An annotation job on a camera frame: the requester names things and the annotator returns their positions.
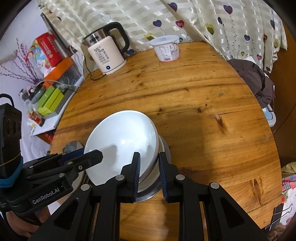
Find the wooden cabinet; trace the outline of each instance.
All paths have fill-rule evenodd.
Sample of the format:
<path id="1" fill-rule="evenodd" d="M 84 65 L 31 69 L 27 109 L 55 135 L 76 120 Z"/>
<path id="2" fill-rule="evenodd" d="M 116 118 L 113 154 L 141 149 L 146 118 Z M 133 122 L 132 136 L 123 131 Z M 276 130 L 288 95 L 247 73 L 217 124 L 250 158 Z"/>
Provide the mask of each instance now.
<path id="1" fill-rule="evenodd" d="M 285 26 L 288 51 L 281 49 L 270 79 L 275 84 L 276 124 L 271 128 L 281 166 L 296 161 L 296 41 Z"/>

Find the patterned curtain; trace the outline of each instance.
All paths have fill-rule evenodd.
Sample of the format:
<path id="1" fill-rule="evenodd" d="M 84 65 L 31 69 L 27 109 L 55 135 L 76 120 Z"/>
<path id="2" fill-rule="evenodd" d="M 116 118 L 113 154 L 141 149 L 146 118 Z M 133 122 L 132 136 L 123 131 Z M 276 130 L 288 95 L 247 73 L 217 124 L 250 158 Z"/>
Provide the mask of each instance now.
<path id="1" fill-rule="evenodd" d="M 151 48 L 153 38 L 174 34 L 180 42 L 204 40 L 226 60 L 252 56 L 271 72 L 279 48 L 287 49 L 283 23 L 263 0 L 37 1 L 62 36 L 87 58 L 83 38 L 110 22 L 121 23 L 128 34 L 127 55 Z"/>

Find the orange box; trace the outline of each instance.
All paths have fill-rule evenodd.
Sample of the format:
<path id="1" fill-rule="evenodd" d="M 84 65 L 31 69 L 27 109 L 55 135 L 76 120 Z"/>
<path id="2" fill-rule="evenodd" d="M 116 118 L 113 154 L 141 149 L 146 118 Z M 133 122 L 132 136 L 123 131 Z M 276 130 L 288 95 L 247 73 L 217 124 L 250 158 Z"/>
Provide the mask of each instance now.
<path id="1" fill-rule="evenodd" d="M 71 65 L 73 65 L 72 59 L 70 57 L 64 58 L 43 80 L 58 80 Z M 43 85 L 48 88 L 52 84 L 52 81 L 45 81 Z"/>

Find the blue strap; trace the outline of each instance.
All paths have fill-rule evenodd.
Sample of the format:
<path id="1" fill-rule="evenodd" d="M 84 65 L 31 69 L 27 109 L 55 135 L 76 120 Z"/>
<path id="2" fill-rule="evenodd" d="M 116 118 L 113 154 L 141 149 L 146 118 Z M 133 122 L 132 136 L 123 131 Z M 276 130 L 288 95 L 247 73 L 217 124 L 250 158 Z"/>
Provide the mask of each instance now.
<path id="1" fill-rule="evenodd" d="M 66 161 L 74 159 L 74 158 L 76 158 L 78 156 L 81 156 L 83 154 L 84 154 L 84 148 L 72 151 L 72 152 L 70 152 L 68 154 L 62 155 L 62 158 L 58 161 L 58 163 L 59 163 L 60 166 L 63 166 Z"/>
<path id="2" fill-rule="evenodd" d="M 0 179 L 0 188 L 10 188 L 14 184 L 15 180 L 18 178 L 20 171 L 24 165 L 24 159 L 21 157 L 20 164 L 18 165 L 15 172 L 7 179 Z"/>

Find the kettle handle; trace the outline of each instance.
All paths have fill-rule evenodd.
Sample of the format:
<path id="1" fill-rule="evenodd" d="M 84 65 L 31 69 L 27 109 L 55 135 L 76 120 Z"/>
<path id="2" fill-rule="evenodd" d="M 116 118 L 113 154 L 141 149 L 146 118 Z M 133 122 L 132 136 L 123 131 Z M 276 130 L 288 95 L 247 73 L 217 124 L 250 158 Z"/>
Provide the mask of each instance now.
<path id="1" fill-rule="evenodd" d="M 109 23 L 109 24 L 107 24 L 106 26 L 103 27 L 104 32 L 108 33 L 108 34 L 110 34 L 111 29 L 115 29 L 115 28 L 120 32 L 120 34 L 123 37 L 123 40 L 125 42 L 124 48 L 120 50 L 120 52 L 123 54 L 128 50 L 128 48 L 130 46 L 128 36 L 126 35 L 126 33 L 125 33 L 124 29 L 123 29 L 123 26 L 119 22 L 113 22 L 113 23 Z"/>

